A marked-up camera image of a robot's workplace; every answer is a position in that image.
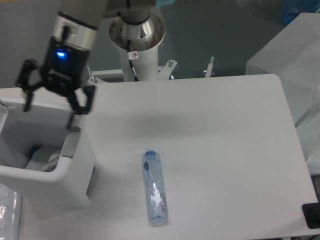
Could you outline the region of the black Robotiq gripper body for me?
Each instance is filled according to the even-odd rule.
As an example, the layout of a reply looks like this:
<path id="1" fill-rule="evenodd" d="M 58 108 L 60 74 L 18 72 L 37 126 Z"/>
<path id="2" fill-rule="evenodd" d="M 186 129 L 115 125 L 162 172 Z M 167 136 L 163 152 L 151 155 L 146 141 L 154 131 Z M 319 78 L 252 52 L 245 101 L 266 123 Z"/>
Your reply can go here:
<path id="1" fill-rule="evenodd" d="M 43 87 L 63 97 L 71 95 L 81 85 L 81 74 L 89 55 L 89 50 L 61 44 L 52 36 L 40 69 Z"/>

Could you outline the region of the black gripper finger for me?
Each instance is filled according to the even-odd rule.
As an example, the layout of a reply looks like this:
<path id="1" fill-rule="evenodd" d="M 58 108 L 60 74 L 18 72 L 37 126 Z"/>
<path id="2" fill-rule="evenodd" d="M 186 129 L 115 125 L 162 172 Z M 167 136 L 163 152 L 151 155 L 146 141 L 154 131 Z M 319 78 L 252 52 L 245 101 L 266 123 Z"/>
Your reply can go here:
<path id="1" fill-rule="evenodd" d="M 34 92 L 43 87 L 42 78 L 34 84 L 29 84 L 31 73 L 33 71 L 40 72 L 41 67 L 42 66 L 35 59 L 26 59 L 18 74 L 16 86 L 21 88 L 22 92 L 25 94 L 25 103 L 23 107 L 24 112 L 28 112 L 30 110 Z"/>
<path id="2" fill-rule="evenodd" d="M 75 90 L 67 91 L 66 99 L 71 107 L 71 114 L 69 116 L 69 120 L 66 125 L 67 130 L 70 130 L 72 128 L 75 115 L 77 116 L 88 115 L 92 110 L 95 93 L 96 93 L 96 86 L 92 84 L 87 84 L 87 85 L 84 85 L 81 88 L 81 90 L 85 96 L 84 105 L 80 105 Z"/>

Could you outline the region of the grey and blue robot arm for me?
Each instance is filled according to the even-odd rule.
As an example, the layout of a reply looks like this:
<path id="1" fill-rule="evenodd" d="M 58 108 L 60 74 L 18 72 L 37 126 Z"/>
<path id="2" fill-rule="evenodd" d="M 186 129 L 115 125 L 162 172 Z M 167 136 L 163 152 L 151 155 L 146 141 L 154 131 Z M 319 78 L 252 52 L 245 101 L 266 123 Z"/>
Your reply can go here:
<path id="1" fill-rule="evenodd" d="M 91 111 L 96 88 L 81 81 L 102 19 L 112 18 L 109 37 L 118 48 L 126 82 L 156 81 L 167 69 L 159 69 L 158 48 L 165 36 L 162 20 L 152 7 L 168 0 L 63 0 L 58 9 L 43 64 L 23 62 L 16 86 L 26 95 L 24 111 L 31 108 L 34 92 L 45 88 L 65 97 L 71 116 Z"/>

